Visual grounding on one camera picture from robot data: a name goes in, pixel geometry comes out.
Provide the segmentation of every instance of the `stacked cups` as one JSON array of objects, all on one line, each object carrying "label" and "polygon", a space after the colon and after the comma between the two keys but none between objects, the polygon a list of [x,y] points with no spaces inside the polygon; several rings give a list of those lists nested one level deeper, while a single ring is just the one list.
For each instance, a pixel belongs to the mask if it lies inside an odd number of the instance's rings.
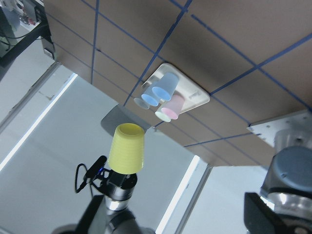
[{"label": "stacked cups", "polygon": [[161,100],[165,101],[155,115],[165,122],[177,119],[184,104],[184,98],[174,94],[178,82],[177,75],[171,72],[165,73],[159,81],[152,83],[143,91],[141,98],[135,98],[135,103],[143,109],[148,109],[149,105],[158,106]]},{"label": "stacked cups", "polygon": [[116,127],[108,165],[117,173],[130,175],[143,168],[144,130],[133,123]]}]

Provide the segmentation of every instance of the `wall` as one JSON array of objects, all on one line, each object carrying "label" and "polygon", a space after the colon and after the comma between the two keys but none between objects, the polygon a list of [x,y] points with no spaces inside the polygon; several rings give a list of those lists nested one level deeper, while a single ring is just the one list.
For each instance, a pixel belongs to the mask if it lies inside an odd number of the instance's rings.
[{"label": "wall", "polygon": [[[78,222],[91,198],[88,189],[74,193],[75,169],[108,155],[112,137],[100,121],[116,104],[77,78],[0,172],[1,226],[42,234]],[[129,207],[139,225],[156,229],[193,154],[153,129],[145,140]]]},{"label": "wall", "polygon": [[266,172],[259,166],[214,167],[183,234],[245,234],[244,193],[258,193]]},{"label": "wall", "polygon": [[[16,37],[29,33],[22,26]],[[13,62],[0,82],[0,121],[27,93],[54,61],[44,54],[40,40],[34,41]]]},{"label": "wall", "polygon": [[[22,138],[22,136],[33,124],[33,122],[51,102],[55,94],[58,93],[62,85],[69,79],[71,74],[72,71],[68,70],[64,66],[59,67],[46,81],[46,83],[43,84],[39,91],[34,94],[29,102],[26,103],[26,105],[15,116],[12,122],[9,123],[8,126],[3,130],[3,132],[0,134],[0,162]],[[19,95],[21,95],[18,90],[14,89],[14,84],[16,84],[16,86],[21,86],[23,91],[28,90],[29,87],[27,85],[19,84],[19,82],[21,81],[15,79],[12,79],[10,82],[4,83],[3,86],[2,82],[3,80],[0,82],[0,97],[2,97],[2,103],[0,104],[0,106],[1,109],[4,110],[10,107],[10,103],[13,104],[10,97],[14,97],[14,95],[18,97]],[[3,94],[1,93],[1,87],[3,88],[4,86],[6,86],[6,84],[10,85],[7,86],[7,90]]]}]

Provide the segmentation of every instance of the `blue tape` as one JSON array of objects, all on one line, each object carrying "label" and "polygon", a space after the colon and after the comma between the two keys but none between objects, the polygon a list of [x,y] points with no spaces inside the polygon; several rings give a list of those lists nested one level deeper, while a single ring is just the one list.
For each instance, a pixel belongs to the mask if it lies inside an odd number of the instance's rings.
[{"label": "blue tape", "polygon": [[159,122],[158,124],[156,124],[156,125],[154,126],[154,128],[158,127],[158,126],[161,125],[162,123],[164,123],[164,121]]},{"label": "blue tape", "polygon": [[94,19],[94,35],[93,35],[93,50],[92,50],[92,65],[91,65],[91,84],[93,84],[93,71],[94,71],[94,59],[95,59],[95,51],[96,51],[96,44],[97,44],[97,32],[98,32],[98,6],[99,0],[97,0],[96,4],[96,15]]},{"label": "blue tape", "polygon": [[[184,133],[186,136],[188,136],[190,139],[192,139],[193,141],[197,140],[195,138],[193,138],[191,135],[189,135],[187,132],[183,131],[182,129],[178,128],[182,133]],[[211,149],[209,149],[207,146],[202,145],[202,147],[204,147],[206,150],[208,150],[209,152],[211,152],[212,154],[216,155],[219,159],[221,159],[222,161],[224,161],[225,163],[227,163],[228,165],[231,165],[231,163],[229,163],[227,160],[225,160],[223,157],[221,157],[219,154],[217,154],[216,152],[212,151]]]},{"label": "blue tape", "polygon": [[198,118],[196,118],[195,116],[191,115],[190,113],[186,112],[187,115],[189,115],[191,118],[195,119],[197,122],[199,122],[201,125],[205,126],[209,131],[211,131],[212,133],[214,133],[215,135],[217,135],[219,138],[223,138],[223,136],[221,136],[219,133],[217,133],[215,130],[211,129],[208,125],[206,125],[205,123],[203,123],[202,121],[200,121]]},{"label": "blue tape", "polygon": [[248,58],[246,55],[244,55],[242,52],[240,52],[235,46],[233,46],[231,43],[229,43],[227,40],[225,40],[221,35],[219,35],[216,31],[214,31],[211,27],[206,25],[203,21],[201,21],[198,17],[195,15],[191,15],[193,19],[195,19],[199,24],[201,24],[204,28],[206,28],[209,32],[211,32],[213,35],[215,35],[217,38],[219,38],[221,41],[223,41],[226,45],[228,45],[230,48],[232,48],[236,53],[241,55],[245,60],[247,60],[249,63],[251,63],[253,66],[256,66],[256,64]]},{"label": "blue tape", "polygon": [[124,90],[123,88],[121,88],[119,85],[115,84],[114,82],[112,82],[110,79],[108,79],[107,77],[103,76],[100,72],[98,72],[97,70],[93,70],[95,73],[97,73],[98,75],[100,75],[101,77],[103,77],[104,79],[106,79],[108,82],[112,83],[114,86],[116,86],[118,89],[120,89],[121,91],[123,91],[126,94],[129,94],[126,90]]},{"label": "blue tape", "polygon": [[251,161],[253,161],[254,163],[261,165],[261,163],[257,160],[255,160],[253,157],[249,156],[246,152],[244,152],[243,150],[239,149],[237,146],[235,146],[234,144],[230,143],[228,140],[225,140],[228,144],[232,145],[235,149],[237,149],[238,151],[240,151],[244,156],[246,156],[247,158],[249,158]]},{"label": "blue tape", "polygon": [[153,57],[151,58],[151,60],[149,61],[149,63],[147,64],[146,68],[144,69],[142,75],[140,76],[139,80],[137,81],[137,83],[134,85],[133,89],[131,90],[130,94],[128,95],[127,99],[125,100],[125,103],[123,104],[123,106],[125,106],[130,98],[130,96],[133,94],[133,92],[135,91],[135,89],[137,88],[137,86],[140,84],[140,82],[142,81],[143,77],[145,76],[146,72],[148,71],[148,69],[150,68],[150,66],[152,65],[152,63],[154,62],[155,58],[158,56],[160,50],[162,49],[162,47],[164,46],[164,44],[166,43],[167,39],[170,37],[170,35],[172,34],[172,32],[174,31],[174,29],[176,28],[177,24],[180,22],[180,20],[182,19],[185,11],[187,10],[187,8],[190,6],[192,0],[188,0],[186,2],[186,4],[184,5],[183,9],[181,10],[180,14],[177,16],[175,23],[170,27],[169,31],[167,32],[167,34],[165,35],[164,39],[162,40],[162,42],[160,43],[159,47],[157,48],[156,52],[154,53]]},{"label": "blue tape", "polygon": [[248,125],[250,124],[250,122],[248,120],[246,120],[243,116],[241,116],[239,113],[237,113],[235,110],[233,110],[232,108],[230,108],[228,105],[226,105],[224,102],[222,102],[221,100],[219,100],[218,98],[216,98],[215,96],[212,96],[212,98],[214,98],[217,102],[219,102],[221,105],[223,105],[225,108],[227,108],[229,111],[231,111],[232,113],[234,113],[236,116],[238,116],[239,118],[241,118],[243,121],[245,121]]},{"label": "blue tape", "polygon": [[184,147],[187,148],[187,147],[194,146],[194,145],[201,145],[201,144],[206,144],[206,143],[210,143],[210,142],[226,140],[226,139],[231,139],[231,138],[237,138],[237,137],[243,137],[243,136],[248,136],[248,135],[252,135],[252,133],[244,133],[244,134],[228,136],[228,137],[222,137],[222,138],[213,139],[213,140],[207,140],[207,141],[203,141],[203,142],[199,142],[199,143],[195,143],[195,144],[191,144],[191,145],[186,145]]},{"label": "blue tape", "polygon": [[72,53],[70,53],[68,50],[66,50],[64,47],[60,46],[59,44],[57,44],[56,42],[54,42],[55,45],[57,45],[59,48],[61,48],[62,50],[64,50],[65,52],[67,52],[68,54],[70,54],[71,56],[73,56],[75,59],[77,59],[79,62],[83,63],[84,65],[86,65],[87,67],[91,68],[88,64],[86,64],[84,61],[82,61],[81,59],[79,59],[78,57],[76,57],[75,55],[73,55]]},{"label": "blue tape", "polygon": [[85,38],[83,38],[82,36],[80,36],[78,33],[76,33],[74,30],[72,30],[71,28],[69,28],[68,26],[66,26],[65,24],[63,24],[61,21],[59,21],[57,18],[51,16],[49,13],[46,13],[49,17],[51,17],[52,19],[54,19],[56,22],[60,23],[61,25],[63,25],[65,28],[67,28],[69,31],[71,31],[72,33],[74,33],[76,36],[78,36],[79,38],[83,39],[86,43],[88,43],[89,45],[93,46],[93,44],[91,44],[90,42],[88,42]]},{"label": "blue tape", "polygon": [[111,61],[113,61],[114,63],[116,63],[118,66],[120,66],[121,68],[123,68],[124,70],[126,70],[127,72],[129,72],[132,76],[134,76],[135,78],[138,79],[138,76],[135,75],[133,72],[131,72],[129,69],[125,68],[124,66],[122,66],[119,62],[117,62],[116,60],[114,60],[112,57],[110,57],[107,53],[104,53],[103,51],[96,49],[96,51],[100,52],[101,54],[103,54],[104,56],[106,56],[107,58],[109,58]]},{"label": "blue tape", "polygon": [[152,52],[153,54],[155,53],[151,48],[149,48],[147,45],[145,45],[143,42],[141,42],[140,40],[138,40],[137,38],[135,38],[134,36],[132,36],[130,33],[128,33],[126,30],[124,30],[122,27],[120,27],[118,24],[116,24],[115,22],[113,22],[111,19],[109,19],[107,16],[105,16],[103,13],[101,13],[99,11],[99,9],[95,9],[93,6],[91,6],[89,3],[87,3],[84,0],[81,0],[83,3],[85,3],[86,5],[88,5],[90,8],[92,8],[94,11],[96,11],[100,16],[102,16],[104,19],[106,19],[107,21],[109,21],[113,26],[115,26],[116,28],[118,28],[120,31],[122,31],[123,33],[125,33],[126,35],[128,35],[129,37],[131,37],[133,40],[135,40],[137,43],[139,43],[141,46],[143,46],[145,49],[147,49],[148,51]]},{"label": "blue tape", "polygon": [[281,82],[279,82],[277,79],[275,79],[273,76],[271,76],[268,72],[264,71],[262,68],[259,68],[259,71],[262,72],[264,75],[266,75],[270,80],[272,80],[275,84],[277,84],[280,88],[285,90],[290,96],[292,96],[294,99],[296,99],[298,102],[300,102],[302,105],[304,105],[309,111],[312,111],[312,108],[305,103],[302,99],[300,99],[296,94],[291,92],[289,89],[286,88],[285,85],[283,85]]},{"label": "blue tape", "polygon": [[291,46],[287,47],[286,49],[282,50],[281,52],[273,55],[272,57],[264,60],[263,62],[258,64],[258,67],[262,67],[265,64],[268,64],[269,62],[272,62],[276,59],[278,59],[279,57],[283,56],[284,54],[288,53],[289,51],[297,48],[299,45],[302,45],[303,43],[307,42],[308,40],[312,39],[312,33],[308,34],[307,36],[305,36],[304,38],[300,39],[299,41],[297,41],[296,43],[292,44]]},{"label": "blue tape", "polygon": [[180,8],[181,10],[183,9],[183,6],[180,5],[179,3],[177,3],[175,0],[169,0],[169,2],[173,3],[173,5],[177,6],[177,7]]},{"label": "blue tape", "polygon": [[239,79],[242,79],[243,77],[249,75],[251,72],[253,72],[256,69],[257,69],[257,67],[253,67],[253,68],[249,69],[248,71],[244,72],[243,74],[237,76],[236,78],[230,80],[229,82],[225,83],[224,85],[220,86],[219,88],[213,90],[210,93],[210,95],[211,96],[214,95],[215,93],[217,93],[217,92],[221,91],[222,89],[228,87],[229,85],[233,84],[234,82],[238,81]]}]

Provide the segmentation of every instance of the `blue cup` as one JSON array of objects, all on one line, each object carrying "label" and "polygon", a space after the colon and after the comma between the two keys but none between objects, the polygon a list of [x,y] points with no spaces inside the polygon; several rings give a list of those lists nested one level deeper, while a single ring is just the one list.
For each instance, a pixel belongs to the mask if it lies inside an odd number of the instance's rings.
[{"label": "blue cup", "polygon": [[136,103],[136,105],[138,105],[139,107],[148,110],[150,108],[150,105],[148,103],[146,103],[144,100],[142,100],[141,97],[135,97],[134,101]]},{"label": "blue cup", "polygon": [[153,93],[160,99],[170,101],[176,90],[179,77],[174,73],[167,72],[152,88]]},{"label": "blue cup", "polygon": [[152,88],[157,84],[158,81],[152,83],[141,95],[142,99],[151,106],[158,106],[160,101],[160,97],[156,96],[152,90]]}]

